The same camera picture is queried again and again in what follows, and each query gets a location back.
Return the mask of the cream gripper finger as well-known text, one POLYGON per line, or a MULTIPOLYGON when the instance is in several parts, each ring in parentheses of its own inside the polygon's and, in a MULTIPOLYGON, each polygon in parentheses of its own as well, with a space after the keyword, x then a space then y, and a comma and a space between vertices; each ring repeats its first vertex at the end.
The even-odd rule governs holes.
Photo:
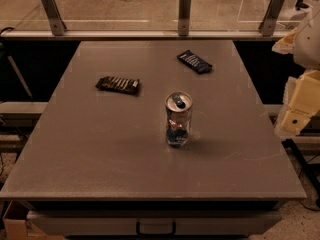
POLYGON ((310 120, 311 118, 306 114, 281 109, 276 119, 274 132, 280 138, 291 138, 299 135, 310 120))
POLYGON ((294 51, 297 29, 292 29, 285 37, 278 40, 272 47, 272 51, 278 54, 292 54, 294 51))

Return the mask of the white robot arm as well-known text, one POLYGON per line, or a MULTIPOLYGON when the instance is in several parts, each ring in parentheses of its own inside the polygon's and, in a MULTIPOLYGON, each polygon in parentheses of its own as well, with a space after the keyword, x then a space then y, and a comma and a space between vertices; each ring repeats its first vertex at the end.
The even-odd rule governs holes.
POLYGON ((294 62, 305 69, 298 78, 288 78, 275 123, 277 136, 296 136, 320 111, 320 6, 313 6, 272 50, 292 54, 294 62))

